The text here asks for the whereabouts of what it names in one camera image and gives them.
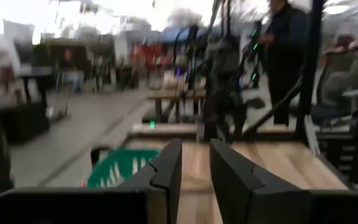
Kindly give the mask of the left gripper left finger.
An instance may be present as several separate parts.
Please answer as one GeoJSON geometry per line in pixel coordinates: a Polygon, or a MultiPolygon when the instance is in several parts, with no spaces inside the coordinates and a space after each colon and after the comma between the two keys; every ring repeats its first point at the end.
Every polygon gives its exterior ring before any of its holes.
{"type": "Polygon", "coordinates": [[[117,223],[176,223],[182,141],[171,140],[157,157],[119,185],[117,223]]]}

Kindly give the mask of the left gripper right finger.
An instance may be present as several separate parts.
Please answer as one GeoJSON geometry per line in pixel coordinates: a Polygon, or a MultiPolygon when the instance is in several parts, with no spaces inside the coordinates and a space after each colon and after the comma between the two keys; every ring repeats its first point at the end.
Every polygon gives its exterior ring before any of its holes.
{"type": "Polygon", "coordinates": [[[311,194],[276,176],[227,144],[210,142],[211,180],[224,223],[310,222],[311,194]]]}

